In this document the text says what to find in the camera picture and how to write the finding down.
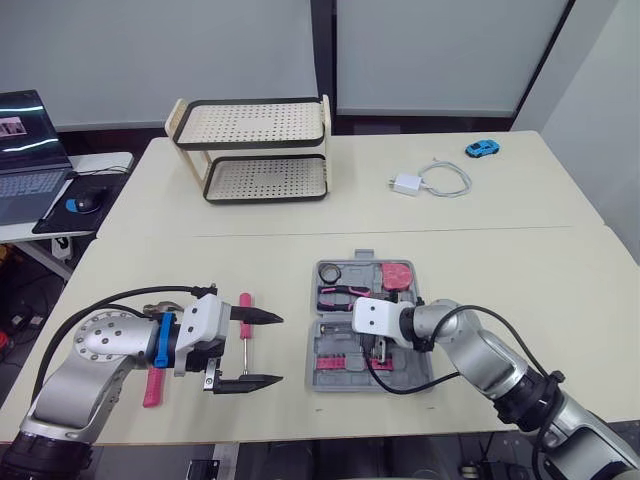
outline table leg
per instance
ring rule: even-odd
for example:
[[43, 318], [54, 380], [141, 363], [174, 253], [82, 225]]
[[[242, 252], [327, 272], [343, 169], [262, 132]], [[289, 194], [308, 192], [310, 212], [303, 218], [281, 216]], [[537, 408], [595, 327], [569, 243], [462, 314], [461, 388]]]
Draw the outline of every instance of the table leg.
[[51, 255], [47, 250], [42, 248], [35, 242], [17, 242], [14, 243], [16, 247], [22, 250], [24, 253], [32, 257], [37, 262], [44, 265], [56, 275], [62, 277], [65, 281], [71, 278], [73, 269], [64, 262], [61, 262], [56, 257]]

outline toy car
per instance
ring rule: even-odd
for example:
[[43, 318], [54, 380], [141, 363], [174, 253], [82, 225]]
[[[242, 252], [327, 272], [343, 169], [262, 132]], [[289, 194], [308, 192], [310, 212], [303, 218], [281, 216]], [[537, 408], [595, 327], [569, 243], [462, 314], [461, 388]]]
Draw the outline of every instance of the toy car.
[[465, 152], [467, 155], [473, 158], [484, 157], [485, 155], [491, 155], [497, 153], [500, 150], [500, 145], [493, 140], [478, 140], [476, 143], [469, 145]]

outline pink screwdriver handle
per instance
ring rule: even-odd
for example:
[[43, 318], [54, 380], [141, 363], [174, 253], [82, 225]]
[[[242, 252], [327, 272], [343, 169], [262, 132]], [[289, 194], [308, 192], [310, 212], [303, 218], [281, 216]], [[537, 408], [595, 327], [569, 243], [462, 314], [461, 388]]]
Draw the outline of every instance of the pink screwdriver handle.
[[[249, 293], [241, 293], [240, 299], [238, 303], [241, 307], [250, 307], [253, 303], [251, 299], [251, 294]], [[244, 322], [240, 324], [240, 340], [244, 340], [245, 338], [251, 338], [251, 325], [248, 325]]]
[[144, 408], [156, 407], [162, 403], [164, 374], [164, 368], [149, 368], [149, 372], [147, 373], [147, 390], [144, 392], [144, 400], [142, 401]]

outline blue clamp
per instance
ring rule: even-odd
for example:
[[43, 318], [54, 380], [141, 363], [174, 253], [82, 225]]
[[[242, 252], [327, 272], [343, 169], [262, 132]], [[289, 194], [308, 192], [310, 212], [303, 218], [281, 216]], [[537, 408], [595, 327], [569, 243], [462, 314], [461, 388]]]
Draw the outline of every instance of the blue clamp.
[[167, 368], [169, 366], [169, 333], [171, 332], [171, 324], [174, 315], [171, 312], [162, 314], [162, 324], [160, 325], [160, 334], [158, 335], [156, 358], [153, 360], [153, 366], [156, 368]]

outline mouse pad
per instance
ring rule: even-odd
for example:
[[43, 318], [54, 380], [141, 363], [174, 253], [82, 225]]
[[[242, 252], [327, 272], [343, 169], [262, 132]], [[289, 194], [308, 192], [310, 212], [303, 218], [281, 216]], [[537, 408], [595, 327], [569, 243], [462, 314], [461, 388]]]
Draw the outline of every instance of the mouse pad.
[[[32, 232], [62, 233], [98, 230], [128, 178], [129, 175], [119, 173], [80, 175], [76, 177], [55, 203], [49, 214], [38, 220]], [[87, 193], [90, 194], [103, 188], [107, 189], [107, 193], [102, 199], [102, 206], [97, 211], [84, 214], [73, 213], [65, 207], [68, 199], [82, 198]]]

